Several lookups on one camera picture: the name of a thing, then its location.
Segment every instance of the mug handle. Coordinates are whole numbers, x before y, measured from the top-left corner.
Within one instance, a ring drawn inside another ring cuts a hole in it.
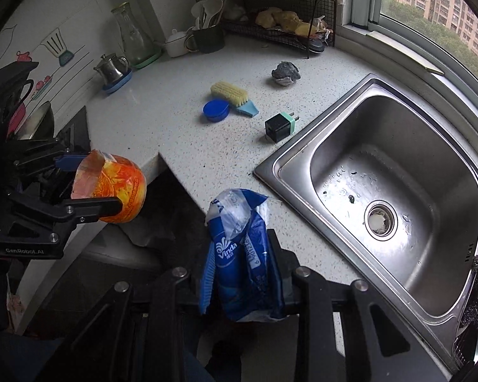
[[[188,41],[189,39],[191,39],[191,38],[195,39],[195,36],[194,36],[193,34],[190,34],[188,37],[186,37],[186,40],[184,40],[184,47],[185,47],[186,50],[188,50],[189,52],[195,53],[195,52],[198,51],[198,49],[192,50],[192,49],[190,49],[190,48],[187,46],[187,41]]]
[[[21,100],[18,102],[18,106],[21,105],[21,104],[24,102],[24,100],[28,97],[28,95],[30,95],[30,92],[31,92],[32,89],[33,89],[33,80],[32,80],[32,79],[28,79],[28,80],[25,82],[25,84],[23,85],[23,87],[25,87],[25,85],[27,85],[27,84],[29,84],[30,87],[29,87],[28,90],[26,91],[25,96],[23,96],[23,97],[21,98]]]
[[[126,71],[129,70],[129,61],[124,56],[117,57],[117,60],[126,66]]]

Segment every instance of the orange paper cup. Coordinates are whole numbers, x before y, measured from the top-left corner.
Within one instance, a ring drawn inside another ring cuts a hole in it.
[[[134,162],[95,149],[76,171],[71,198],[116,196],[122,201],[122,211],[100,220],[126,223],[140,212],[146,192],[145,176]]]

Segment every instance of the window sill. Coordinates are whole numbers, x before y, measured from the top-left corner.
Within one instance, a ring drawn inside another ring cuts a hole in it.
[[[337,27],[335,46],[401,81],[446,117],[478,153],[478,94],[449,68],[379,31]]]

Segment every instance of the drain strainer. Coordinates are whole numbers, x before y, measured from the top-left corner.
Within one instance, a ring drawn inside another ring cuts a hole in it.
[[[365,210],[365,227],[376,240],[389,240],[398,227],[395,209],[386,201],[370,202]]]

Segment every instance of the green foliage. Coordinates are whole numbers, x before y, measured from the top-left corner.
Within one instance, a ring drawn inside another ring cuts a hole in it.
[[[469,50],[456,33],[424,18],[423,10],[396,0],[382,0],[381,13],[398,20],[441,46],[478,78],[478,56]]]

